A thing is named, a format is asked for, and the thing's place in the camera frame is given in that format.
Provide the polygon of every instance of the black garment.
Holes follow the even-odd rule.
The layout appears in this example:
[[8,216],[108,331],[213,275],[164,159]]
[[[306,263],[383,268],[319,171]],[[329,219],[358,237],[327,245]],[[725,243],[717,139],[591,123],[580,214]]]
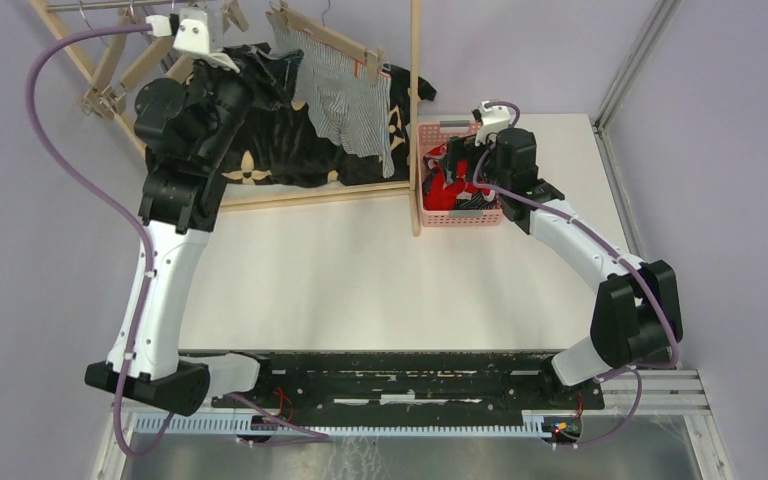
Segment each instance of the black garment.
[[[410,177],[407,128],[410,122],[410,72],[393,65],[389,74],[390,143],[396,169],[391,178],[382,177],[377,156],[349,155],[341,146],[319,138],[308,117],[307,105],[299,110],[251,110],[229,151],[229,155],[241,159],[248,152],[250,161],[245,166],[241,161],[239,167],[230,169],[225,176],[230,183],[308,188],[328,183],[329,175],[332,180],[337,176],[344,185],[407,180]],[[434,87],[420,78],[420,99],[433,101],[436,95]]]

